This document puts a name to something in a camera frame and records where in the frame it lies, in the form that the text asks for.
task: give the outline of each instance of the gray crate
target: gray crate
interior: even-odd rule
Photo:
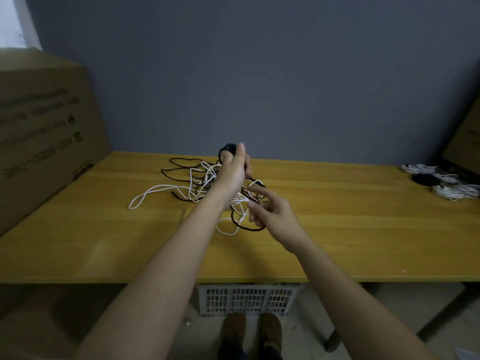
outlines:
[[[226,316],[243,312],[259,316],[270,312],[287,315],[300,284],[197,284],[200,314]]]

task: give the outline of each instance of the person's right hand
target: person's right hand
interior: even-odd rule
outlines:
[[[248,190],[268,198],[268,201],[261,204],[248,202],[250,222],[254,222],[258,227],[265,226],[273,238],[293,254],[298,245],[310,240],[286,199],[255,184],[249,186]]]

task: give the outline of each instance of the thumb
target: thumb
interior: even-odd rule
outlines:
[[[268,212],[261,204],[249,201],[248,209],[255,214],[256,217],[260,218],[264,224],[267,223],[268,218],[272,213]]]
[[[233,157],[233,163],[244,165],[245,164],[245,144],[243,142],[239,142],[237,144],[237,151],[235,152],[235,156]]]

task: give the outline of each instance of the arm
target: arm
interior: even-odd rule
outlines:
[[[261,205],[249,202],[250,222],[265,224],[272,236],[297,256],[352,359],[437,359],[305,233],[285,199],[263,187],[249,189],[269,199]]]
[[[219,216],[251,171],[242,143],[222,160],[213,187],[107,308],[75,360],[167,357]]]

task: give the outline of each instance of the wood grain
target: wood grain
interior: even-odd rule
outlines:
[[[0,282],[130,281],[195,206],[164,191],[127,209],[148,188],[171,184],[160,173],[170,157],[106,157],[0,238]],[[253,176],[288,199],[313,239],[358,281],[480,280],[479,201],[438,198],[393,166],[252,164]],[[234,230],[231,222],[222,228]],[[198,282],[306,280],[267,230],[215,232],[198,273]]]

